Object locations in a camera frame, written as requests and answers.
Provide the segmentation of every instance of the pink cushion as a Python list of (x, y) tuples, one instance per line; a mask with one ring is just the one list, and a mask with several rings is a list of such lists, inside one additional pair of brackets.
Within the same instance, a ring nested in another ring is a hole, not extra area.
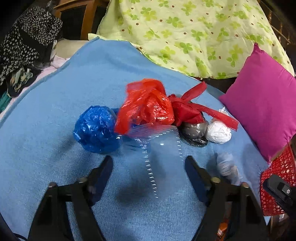
[(296, 80), (257, 43), (220, 101), (267, 161), (296, 133)]

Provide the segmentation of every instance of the blue ball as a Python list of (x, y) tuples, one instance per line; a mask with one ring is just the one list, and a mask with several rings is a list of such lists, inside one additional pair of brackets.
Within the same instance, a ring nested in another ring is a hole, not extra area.
[(114, 133), (116, 115), (106, 106), (91, 106), (76, 121), (73, 136), (90, 152), (108, 154), (119, 148), (119, 137)]

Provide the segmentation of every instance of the red mesh basket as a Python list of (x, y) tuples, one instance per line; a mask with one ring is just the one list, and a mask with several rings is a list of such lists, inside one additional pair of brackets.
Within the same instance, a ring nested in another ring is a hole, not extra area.
[(285, 213), (276, 203), (275, 199), (263, 189), (263, 182), (272, 174), (280, 176), (291, 186), (296, 186), (295, 159), (290, 145), (287, 145), (283, 153), (261, 174), (260, 201), (264, 216), (274, 216)]

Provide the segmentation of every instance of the black polka dot fabric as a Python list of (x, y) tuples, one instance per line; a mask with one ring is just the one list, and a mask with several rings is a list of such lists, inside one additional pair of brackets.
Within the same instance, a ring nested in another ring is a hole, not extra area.
[[(25, 65), (31, 65), (39, 58), (37, 45), (47, 47), (57, 37), (62, 27), (62, 21), (50, 12), (34, 6), (28, 9), (5, 36), (0, 44), (0, 85), (7, 76)], [(21, 31), (27, 36), (24, 44)]]

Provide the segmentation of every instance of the wooden furniture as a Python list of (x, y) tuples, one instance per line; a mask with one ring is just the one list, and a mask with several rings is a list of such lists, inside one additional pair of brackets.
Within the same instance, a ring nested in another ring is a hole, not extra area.
[(294, 26), (285, 14), (273, 3), (272, 0), (257, 0), (264, 11), (268, 22), (284, 49), (289, 44), (295, 44)]
[(107, 8), (108, 3), (109, 0), (60, 0), (59, 5), (54, 7), (54, 14), (56, 17), (61, 18), (61, 14), (65, 10), (86, 6), (81, 27), (80, 39), (88, 40), (88, 33), (91, 33), (97, 7), (102, 6)]

